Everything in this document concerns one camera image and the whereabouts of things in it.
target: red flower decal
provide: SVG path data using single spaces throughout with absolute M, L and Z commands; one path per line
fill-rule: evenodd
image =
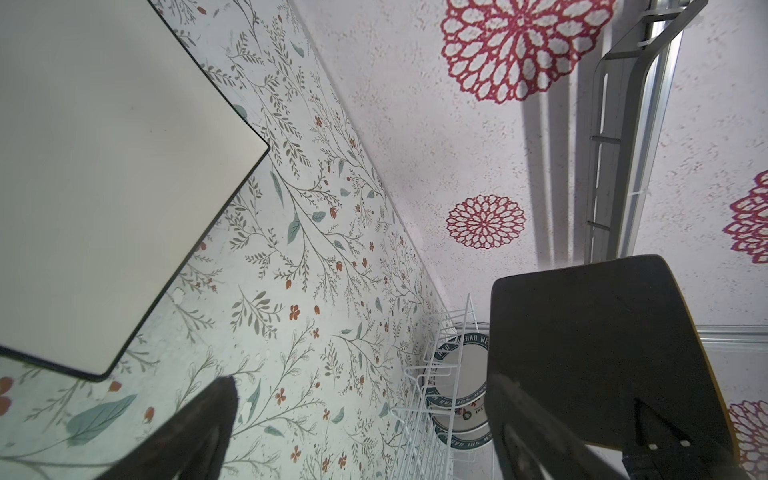
M 733 222 L 723 232 L 736 243 L 731 250 L 747 252 L 752 263 L 768 263 L 768 170 L 755 177 L 757 187 L 730 205 Z
M 448 232 L 457 242 L 476 249 L 500 247 L 520 236 L 523 210 L 507 197 L 468 198 L 448 214 Z
M 741 450 L 741 466 L 752 479 L 768 478 L 768 402 L 732 403 L 728 409 Z
M 11 389 L 11 387 L 13 387 L 13 379 L 11 377 L 4 376 L 0 379 L 0 395 L 6 393 Z M 8 409 L 11 408 L 12 403 L 13 400 L 11 400 L 9 397 L 0 396 L 0 417 L 5 415 Z
M 449 74 L 478 100 L 547 91 L 592 50 L 614 0 L 448 0 Z
M 301 456 L 301 450 L 299 450 L 299 446 L 296 445 L 293 447 L 293 453 L 290 454 L 290 459 L 293 460 L 293 463 L 296 463 L 299 461 L 300 456 Z

